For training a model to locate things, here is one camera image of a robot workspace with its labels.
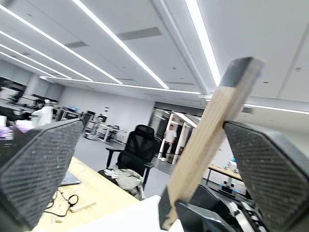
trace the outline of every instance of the person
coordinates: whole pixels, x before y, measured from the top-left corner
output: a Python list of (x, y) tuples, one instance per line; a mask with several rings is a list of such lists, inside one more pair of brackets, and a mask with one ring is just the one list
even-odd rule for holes
[(174, 130), (174, 125), (170, 124), (169, 129), (165, 133), (165, 142), (163, 146), (161, 161), (166, 161), (166, 153), (170, 147), (172, 147), (175, 138), (177, 137), (176, 131)]

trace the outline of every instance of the fluorescent light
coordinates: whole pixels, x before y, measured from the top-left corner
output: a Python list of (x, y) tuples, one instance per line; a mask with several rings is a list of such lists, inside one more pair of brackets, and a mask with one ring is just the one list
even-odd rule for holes
[(154, 115), (154, 116), (157, 116), (157, 117), (159, 117), (160, 119), (162, 119), (162, 120), (166, 120), (165, 118), (163, 118), (163, 117), (161, 117), (161, 116), (159, 116), (159, 115)]
[(14, 58), (14, 57), (12, 57), (12, 56), (10, 56), (10, 55), (4, 53), (4, 52), (1, 52), (1, 51), (0, 51), (0, 54), (6, 56), (7, 58), (13, 59), (13, 60), (15, 60), (15, 61), (17, 61), (17, 62), (19, 62), (19, 63), (22, 63), (22, 64), (24, 64), (24, 65), (26, 65), (26, 66), (28, 66), (28, 67), (30, 67), (30, 68), (33, 68), (33, 69), (35, 69), (35, 70), (37, 70), (37, 71), (40, 71), (40, 72), (42, 72), (42, 73), (44, 73), (44, 74), (46, 74), (46, 75), (49, 75), (49, 76), (51, 76), (51, 77), (55, 77), (54, 75), (51, 75), (51, 74), (49, 74), (48, 72), (45, 72), (45, 71), (43, 71), (43, 70), (41, 70), (41, 69), (38, 69), (38, 68), (36, 68), (36, 67), (34, 67), (34, 66), (30, 65), (30, 64), (27, 64), (27, 63), (25, 63), (25, 62), (23, 62), (23, 61), (21, 61), (21, 60), (19, 60), (19, 59), (16, 59), (16, 58)]
[(218, 86), (221, 81), (221, 76), (219, 73), (216, 59), (213, 54), (211, 43), (208, 38), (203, 18), (198, 7), (197, 0), (185, 0), (185, 2), (187, 4), (190, 16), (192, 18), (195, 30), (197, 31), (197, 35), (202, 45), (208, 66), (211, 70), (212, 77), (214, 79), (216, 86)]
[[(67, 80), (67, 78), (61, 77), (50, 77), (47, 76), (46, 78), (58, 79), (58, 80)], [(71, 79), (70, 81), (77, 81), (77, 82), (87, 82), (87, 83), (95, 83), (95, 84), (102, 84), (102, 85), (110, 85), (110, 86), (122, 86), (122, 87), (131, 87), (131, 88), (142, 88), (142, 89), (151, 89), (151, 90), (160, 90), (165, 92), (173, 92), (173, 93), (189, 93), (189, 94), (196, 94), (200, 95), (200, 92), (193, 92), (193, 91), (184, 91), (184, 90), (176, 90), (176, 89), (165, 89), (165, 88), (154, 88), (154, 87), (145, 87), (145, 86), (131, 86), (131, 85), (121, 85), (116, 83), (108, 83), (108, 82), (101, 82), (101, 81), (86, 81), (86, 80), (78, 80), (78, 79)]]
[(22, 22), (23, 24), (27, 25), (28, 27), (32, 28), (33, 30), (35, 30), (36, 32), (38, 32), (39, 34), (41, 34), (42, 36), (44, 36), (45, 38), (49, 39), (50, 41), (54, 42), (55, 44), (57, 44), (58, 46), (62, 47), (63, 49), (65, 49), (66, 51), (70, 52), (72, 55), (76, 56), (77, 58), (79, 58), (80, 60), (82, 60), (83, 62), (87, 63), (88, 65), (90, 65), (91, 67), (95, 68), (96, 70), (98, 70), (99, 72), (101, 72), (102, 74), (106, 75), (107, 77), (109, 77), (110, 79), (112, 79), (113, 81), (122, 84), (121, 81), (117, 80), (115, 77), (113, 77), (112, 75), (110, 75), (109, 73), (107, 73), (106, 71), (104, 71), (103, 69), (99, 68), (97, 65), (95, 65), (94, 63), (90, 62), (89, 60), (87, 60), (86, 58), (82, 57), (81, 55), (77, 54), (76, 52), (74, 52), (73, 50), (69, 49), (68, 47), (66, 47), (65, 45), (63, 45), (62, 43), (60, 43), (58, 40), (54, 39), (53, 37), (51, 37), (50, 35), (46, 34), (44, 31), (38, 29), (36, 26), (32, 25), (31, 23), (29, 23), (28, 21), (24, 20), (23, 18), (21, 18), (20, 16), (18, 16), (17, 14), (13, 13), (12, 11), (10, 11), (9, 9), (5, 8), (4, 6), (2, 6), (0, 4), (0, 9), (5, 11), (6, 13), (8, 13), (9, 15), (13, 16), (14, 18), (16, 18), (17, 20), (19, 20), (20, 22)]
[(7, 37), (7, 38), (9, 38), (9, 39), (11, 39), (11, 40), (13, 40), (13, 41), (15, 41), (16, 43), (18, 43), (18, 44), (20, 44), (20, 45), (22, 45), (22, 46), (24, 46), (24, 47), (30, 49), (31, 51), (33, 51), (33, 52), (39, 54), (40, 56), (43, 56), (43, 57), (49, 59), (50, 61), (52, 61), (52, 62), (54, 62), (54, 63), (60, 65), (61, 67), (63, 67), (63, 68), (65, 68), (65, 69), (67, 69), (67, 70), (69, 70), (69, 71), (71, 71), (71, 72), (73, 72), (73, 73), (75, 73), (75, 74), (77, 74), (77, 75), (79, 75), (79, 76), (85, 78), (86, 80), (92, 81), (92, 79), (90, 79), (89, 77), (87, 77), (87, 76), (85, 76), (85, 75), (83, 75), (83, 74), (77, 72), (76, 70), (74, 70), (74, 69), (72, 69), (72, 68), (70, 68), (70, 67), (64, 65), (63, 63), (61, 63), (61, 62), (59, 62), (59, 61), (57, 61), (57, 60), (55, 60), (55, 59), (49, 57), (48, 55), (44, 54), (43, 52), (40, 52), (40, 51), (36, 50), (35, 48), (33, 48), (33, 47), (31, 47), (31, 46), (29, 46), (29, 45), (27, 45), (27, 44), (21, 42), (20, 40), (14, 38), (13, 36), (8, 35), (7, 33), (3, 32), (3, 31), (1, 31), (1, 30), (0, 30), (0, 34), (1, 34), (1, 35), (4, 35), (5, 37)]
[(187, 123), (189, 123), (191, 126), (193, 126), (194, 128), (197, 127), (197, 124), (195, 124), (191, 119), (189, 119), (186, 115), (182, 114), (182, 113), (178, 113), (178, 112), (174, 112), (176, 115), (178, 115), (182, 120), (186, 121)]
[(156, 110), (158, 110), (158, 111), (162, 111), (162, 112), (164, 112), (164, 113), (166, 113), (166, 114), (168, 114), (168, 115), (169, 115), (169, 112), (167, 112), (167, 111), (165, 111), (165, 110), (161, 110), (161, 109), (156, 109)]
[(69, 77), (69, 76), (67, 76), (67, 75), (65, 75), (65, 74), (63, 74), (63, 73), (61, 73), (61, 72), (58, 72), (57, 70), (52, 69), (52, 68), (50, 68), (50, 67), (48, 67), (48, 66), (46, 66), (46, 65), (44, 65), (44, 64), (42, 64), (42, 63), (40, 63), (40, 62), (38, 62), (38, 61), (36, 61), (36, 60), (34, 60), (34, 59), (31, 59), (31, 58), (29, 58), (29, 57), (27, 57), (27, 56), (25, 56), (25, 55), (23, 55), (23, 54), (21, 54), (21, 53), (15, 51), (15, 50), (13, 50), (13, 49), (11, 49), (11, 48), (9, 48), (9, 47), (7, 47), (7, 46), (4, 46), (3, 44), (0, 44), (0, 47), (3, 47), (3, 48), (5, 48), (5, 49), (7, 49), (7, 50), (9, 50), (9, 51), (11, 51), (11, 52), (14, 52), (15, 54), (18, 54), (19, 56), (21, 56), (21, 57), (23, 57), (23, 58), (26, 58), (26, 59), (28, 59), (28, 60), (30, 60), (30, 61), (32, 61), (32, 62), (38, 64), (38, 65), (41, 65), (42, 67), (44, 67), (44, 68), (46, 68), (46, 69), (49, 69), (49, 70), (51, 70), (51, 71), (53, 71), (53, 72), (55, 72), (55, 73), (58, 73), (58, 74), (60, 74), (60, 75), (62, 75), (62, 76), (64, 76), (64, 77), (66, 77), (66, 78), (68, 78), (68, 79), (72, 79), (71, 77)]
[(299, 110), (288, 110), (288, 109), (282, 109), (282, 108), (276, 108), (276, 107), (269, 107), (269, 106), (262, 106), (262, 105), (251, 105), (251, 104), (244, 104), (244, 106), (254, 107), (254, 108), (262, 108), (262, 109), (268, 109), (268, 110), (279, 110), (279, 111), (309, 115), (309, 112), (299, 111)]
[[(195, 117), (195, 116), (193, 116), (193, 117)], [(201, 120), (201, 118), (200, 117), (195, 117), (196, 119), (198, 119), (199, 121)]]
[(80, 0), (72, 0), (82, 11), (84, 11), (100, 28), (102, 28), (129, 56), (132, 57), (154, 80), (163, 88), (169, 87), (137, 56), (128, 46), (125, 45), (91, 10), (89, 10)]

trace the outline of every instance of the white shirt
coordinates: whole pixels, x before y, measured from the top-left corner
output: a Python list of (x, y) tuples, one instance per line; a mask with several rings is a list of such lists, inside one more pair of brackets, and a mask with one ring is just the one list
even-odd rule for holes
[(174, 130), (167, 130), (165, 133), (165, 141), (168, 143), (172, 143), (174, 138), (177, 137), (176, 131)]

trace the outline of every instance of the cable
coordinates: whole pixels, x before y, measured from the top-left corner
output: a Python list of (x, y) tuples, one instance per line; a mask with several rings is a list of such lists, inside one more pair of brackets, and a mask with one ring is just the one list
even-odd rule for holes
[[(66, 200), (67, 203), (69, 204), (69, 206), (68, 206), (68, 208), (67, 208), (67, 210), (66, 210), (65, 215), (59, 215), (59, 214), (56, 214), (56, 213), (53, 213), (53, 212), (50, 212), (50, 211), (44, 211), (44, 213), (53, 214), (53, 215), (56, 215), (57, 217), (60, 217), (60, 218), (62, 217), (62, 218), (63, 218), (63, 217), (65, 217), (65, 216), (67, 215), (69, 209), (70, 209), (71, 207), (75, 206), (75, 205), (78, 203), (79, 198), (78, 198), (78, 196), (77, 196), (76, 194), (74, 194), (74, 195), (71, 195), (68, 199), (66, 199), (66, 198), (63, 196), (63, 192), (61, 192), (60, 190), (57, 189), (57, 192), (58, 192), (58, 191), (60, 192), (60, 194), (61, 194), (61, 196), (63, 197), (63, 199)], [(71, 203), (70, 200), (71, 200), (73, 197), (76, 197), (77, 199), (76, 199), (76, 202)], [(54, 203), (55, 203), (55, 199), (56, 199), (56, 198), (57, 198), (57, 194), (56, 194), (56, 197), (50, 201), (50, 203), (52, 203), (52, 205), (51, 205), (51, 206), (48, 206), (46, 209), (50, 209), (51, 207), (54, 206)]]

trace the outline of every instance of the wooden desk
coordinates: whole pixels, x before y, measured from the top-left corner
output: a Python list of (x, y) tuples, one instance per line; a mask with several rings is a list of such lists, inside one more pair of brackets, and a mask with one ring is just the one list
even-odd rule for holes
[(226, 176), (228, 176), (228, 177), (231, 177), (231, 178), (233, 178), (233, 179), (242, 181), (241, 176), (240, 176), (238, 173), (235, 173), (235, 172), (233, 172), (233, 171), (231, 171), (231, 170), (226, 170), (226, 169), (224, 169), (224, 168), (222, 168), (222, 167), (219, 167), (219, 166), (216, 166), (216, 165), (213, 165), (213, 164), (210, 165), (210, 166), (208, 167), (208, 169), (209, 169), (209, 173), (208, 173), (208, 176), (207, 176), (207, 179), (206, 179), (206, 184), (208, 183), (208, 180), (209, 180), (209, 176), (210, 176), (210, 174), (211, 174), (211, 171), (215, 171), (215, 172), (221, 173), (221, 174), (223, 174), (223, 175), (226, 175)]
[[(66, 217), (57, 217), (57, 219), (63, 220), (62, 223), (52, 223), (56, 216), (43, 213), (38, 228), (48, 232), (64, 232), (139, 202), (75, 157), (72, 158), (69, 171), (82, 183), (60, 187), (59, 190), (64, 193), (66, 198), (73, 194), (78, 195), (77, 205), (84, 202), (96, 202), (96, 204), (75, 213), (69, 211)], [(58, 193), (55, 205), (48, 211), (63, 215), (67, 208), (67, 202)]]

